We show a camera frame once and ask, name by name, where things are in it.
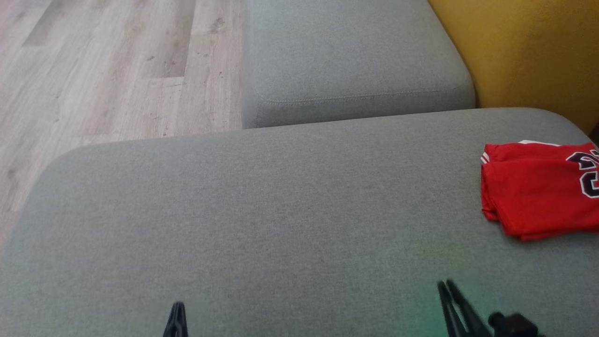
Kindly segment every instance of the wooden floor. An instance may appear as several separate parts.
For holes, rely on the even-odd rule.
[[[53,159],[241,128],[243,0],[0,0],[0,252]]]

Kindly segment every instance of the jersey number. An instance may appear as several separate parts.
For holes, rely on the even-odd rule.
[[[579,170],[581,171],[594,169],[599,165],[599,152],[596,150],[591,150],[591,154],[576,152],[566,160],[578,163]],[[580,177],[580,188],[582,189],[582,193],[589,198],[599,198],[599,187],[595,187],[597,180],[596,171],[585,172]]]

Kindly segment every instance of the red jersey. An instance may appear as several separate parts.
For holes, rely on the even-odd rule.
[[[481,174],[483,213],[520,240],[599,231],[599,152],[523,141],[487,144]]]

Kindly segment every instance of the yellow wall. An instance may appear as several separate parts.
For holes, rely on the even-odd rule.
[[[584,132],[599,122],[598,0],[429,0],[480,107],[536,107]]]

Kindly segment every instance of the sofa cushion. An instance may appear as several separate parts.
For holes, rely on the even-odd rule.
[[[488,109],[78,149],[14,228],[0,327],[160,335],[182,300],[191,336],[444,336],[435,283],[453,278],[482,315],[595,335],[597,235],[520,243],[480,211],[483,146],[522,139],[588,142]]]
[[[474,107],[426,0],[250,0],[243,126]]]

